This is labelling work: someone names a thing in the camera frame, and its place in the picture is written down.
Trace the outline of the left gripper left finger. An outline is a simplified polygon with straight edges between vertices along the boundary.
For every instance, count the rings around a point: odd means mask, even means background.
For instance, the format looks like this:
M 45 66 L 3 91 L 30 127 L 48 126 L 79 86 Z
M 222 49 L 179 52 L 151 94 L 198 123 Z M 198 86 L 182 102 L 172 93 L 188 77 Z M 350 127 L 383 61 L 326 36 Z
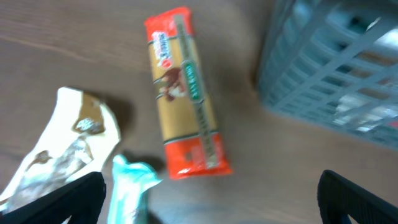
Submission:
M 1 224 L 63 223 L 96 224 L 106 198 L 100 172 L 91 172 L 73 182 L 1 216 Z

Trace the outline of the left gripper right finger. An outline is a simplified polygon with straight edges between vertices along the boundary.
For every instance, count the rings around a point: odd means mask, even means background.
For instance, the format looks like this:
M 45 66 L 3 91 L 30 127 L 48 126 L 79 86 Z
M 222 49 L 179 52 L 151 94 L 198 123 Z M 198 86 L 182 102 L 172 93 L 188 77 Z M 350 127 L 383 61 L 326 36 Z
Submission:
M 323 224 L 397 223 L 397 207 L 332 170 L 324 170 L 317 188 Z

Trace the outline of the grey plastic basket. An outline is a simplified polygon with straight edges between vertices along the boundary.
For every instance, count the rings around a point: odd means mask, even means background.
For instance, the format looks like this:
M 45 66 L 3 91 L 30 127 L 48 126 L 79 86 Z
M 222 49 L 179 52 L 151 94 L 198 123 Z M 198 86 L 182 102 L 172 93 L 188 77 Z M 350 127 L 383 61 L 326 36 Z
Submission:
M 397 2 L 276 1 L 256 77 L 272 111 L 397 148 Z

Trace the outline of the light blue snack bar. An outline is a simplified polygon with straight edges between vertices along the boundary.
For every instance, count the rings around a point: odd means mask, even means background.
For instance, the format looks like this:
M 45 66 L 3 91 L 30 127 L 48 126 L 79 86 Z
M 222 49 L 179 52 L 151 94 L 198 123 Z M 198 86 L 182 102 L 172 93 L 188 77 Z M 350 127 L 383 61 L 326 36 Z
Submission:
M 113 158 L 113 190 L 108 224 L 148 222 L 147 191 L 161 183 L 156 171 L 145 162 L 129 162 L 122 154 Z

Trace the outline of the white brown snack bag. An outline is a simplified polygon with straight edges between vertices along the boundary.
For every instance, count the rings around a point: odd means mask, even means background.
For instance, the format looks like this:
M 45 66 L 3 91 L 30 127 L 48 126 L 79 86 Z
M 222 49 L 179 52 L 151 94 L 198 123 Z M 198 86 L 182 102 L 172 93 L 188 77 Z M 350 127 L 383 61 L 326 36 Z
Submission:
M 116 116 L 104 101 L 83 90 L 59 88 L 50 121 L 1 193 L 1 211 L 10 213 L 101 171 L 120 140 Z

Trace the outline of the San Remo spaghetti packet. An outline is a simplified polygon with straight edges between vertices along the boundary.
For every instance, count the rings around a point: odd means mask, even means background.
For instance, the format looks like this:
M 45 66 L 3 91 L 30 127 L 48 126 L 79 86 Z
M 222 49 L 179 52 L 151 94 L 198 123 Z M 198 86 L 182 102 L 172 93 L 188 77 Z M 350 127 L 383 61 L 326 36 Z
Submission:
M 233 171 L 201 73 L 191 15 L 177 7 L 144 23 L 171 179 Z

